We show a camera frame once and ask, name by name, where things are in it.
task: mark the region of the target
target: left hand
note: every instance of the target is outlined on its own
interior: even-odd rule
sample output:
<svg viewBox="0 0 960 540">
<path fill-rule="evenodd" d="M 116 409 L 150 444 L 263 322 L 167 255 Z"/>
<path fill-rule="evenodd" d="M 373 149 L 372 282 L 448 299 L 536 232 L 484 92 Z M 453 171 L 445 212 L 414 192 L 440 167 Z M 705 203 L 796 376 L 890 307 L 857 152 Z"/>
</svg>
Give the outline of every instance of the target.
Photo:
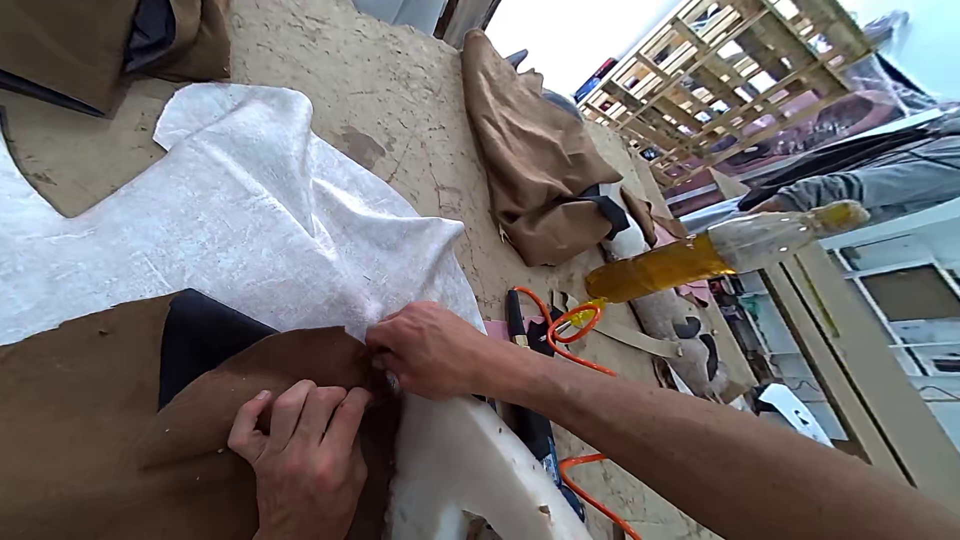
<svg viewBox="0 0 960 540">
<path fill-rule="evenodd" d="M 256 472 L 255 539 L 347 536 L 367 479 L 356 434 L 369 400 L 363 388 L 347 392 L 301 380 L 275 401 L 264 390 L 240 407 L 228 445 Z M 256 419 L 270 403 L 273 416 L 265 435 Z"/>
</svg>

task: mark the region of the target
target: dusty surface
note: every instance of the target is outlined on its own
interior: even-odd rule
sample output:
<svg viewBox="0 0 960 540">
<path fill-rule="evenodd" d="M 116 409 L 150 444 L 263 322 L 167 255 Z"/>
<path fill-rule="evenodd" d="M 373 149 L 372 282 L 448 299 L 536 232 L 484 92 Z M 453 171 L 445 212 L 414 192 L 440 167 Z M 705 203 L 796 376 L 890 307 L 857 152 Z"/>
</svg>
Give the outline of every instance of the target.
<svg viewBox="0 0 960 540">
<path fill-rule="evenodd" d="M 485 318 L 503 318 L 502 301 L 512 285 L 526 285 L 543 298 L 550 288 L 586 297 L 582 277 L 603 263 L 599 249 L 557 268 L 527 268 L 500 241 L 464 111 L 455 50 L 409 27 L 359 14 L 348 0 L 234 0 L 232 26 L 234 82 L 302 91 L 313 102 L 312 127 L 319 136 L 388 182 L 420 214 L 465 223 L 456 255 Z M 177 87 L 133 82 L 112 120 L 5 91 L 0 106 L 25 176 L 61 213 L 75 216 L 162 158 L 151 136 Z M 648 186 L 641 189 L 662 205 L 649 171 L 634 167 L 615 135 L 594 138 L 611 165 L 632 185 Z M 524 310 L 536 311 L 532 305 Z M 610 307 L 606 316 L 637 328 L 625 306 Z M 592 333 L 573 351 L 624 377 L 656 383 L 648 355 L 604 335 Z M 584 446 L 559 428 L 557 442 L 562 456 L 579 454 Z M 636 522 L 648 540 L 710 536 L 609 462 L 587 465 L 574 476 Z M 595 511 L 589 527 L 598 539 L 610 537 L 610 522 Z"/>
</svg>

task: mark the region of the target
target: forearm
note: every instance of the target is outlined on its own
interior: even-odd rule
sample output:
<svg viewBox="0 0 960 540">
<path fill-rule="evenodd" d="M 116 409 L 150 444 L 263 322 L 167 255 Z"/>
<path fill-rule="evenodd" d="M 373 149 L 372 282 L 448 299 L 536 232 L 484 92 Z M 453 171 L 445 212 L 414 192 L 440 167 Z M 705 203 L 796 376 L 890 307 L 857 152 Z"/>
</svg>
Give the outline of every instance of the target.
<svg viewBox="0 0 960 540">
<path fill-rule="evenodd" d="M 731 407 L 530 351 L 497 370 L 488 395 L 564 426 L 731 540 L 960 537 L 913 488 Z"/>
</svg>

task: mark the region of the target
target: person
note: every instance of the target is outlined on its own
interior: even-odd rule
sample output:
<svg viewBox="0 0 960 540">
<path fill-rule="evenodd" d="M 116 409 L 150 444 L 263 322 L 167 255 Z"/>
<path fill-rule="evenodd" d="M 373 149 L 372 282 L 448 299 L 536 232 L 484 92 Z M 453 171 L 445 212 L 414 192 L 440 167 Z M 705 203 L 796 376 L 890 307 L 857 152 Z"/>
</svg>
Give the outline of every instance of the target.
<svg viewBox="0 0 960 540">
<path fill-rule="evenodd" d="M 747 213 L 853 200 L 870 213 L 869 226 L 952 201 L 960 197 L 960 115 L 841 141 L 765 176 L 746 195 L 692 211 L 681 222 L 702 233 Z"/>
<path fill-rule="evenodd" d="M 438 304 L 388 316 L 367 346 L 407 391 L 542 413 L 728 540 L 960 538 L 949 510 L 855 457 L 729 406 L 494 340 Z M 344 537 L 365 475 L 355 434 L 369 397 L 301 381 L 276 398 L 269 436 L 254 426 L 270 396 L 243 405 L 229 446 L 256 472 L 258 540 Z"/>
</svg>

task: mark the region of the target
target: sky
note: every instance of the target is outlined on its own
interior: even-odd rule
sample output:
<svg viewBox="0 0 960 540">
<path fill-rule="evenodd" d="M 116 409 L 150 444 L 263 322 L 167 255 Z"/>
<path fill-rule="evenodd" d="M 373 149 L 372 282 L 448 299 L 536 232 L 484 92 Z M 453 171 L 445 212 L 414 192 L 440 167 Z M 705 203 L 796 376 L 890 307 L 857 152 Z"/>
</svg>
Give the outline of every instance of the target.
<svg viewBox="0 0 960 540">
<path fill-rule="evenodd" d="M 543 74 L 544 87 L 572 95 L 600 65 L 619 57 L 680 0 L 502 0 L 487 36 L 502 56 L 528 49 L 520 71 Z"/>
</svg>

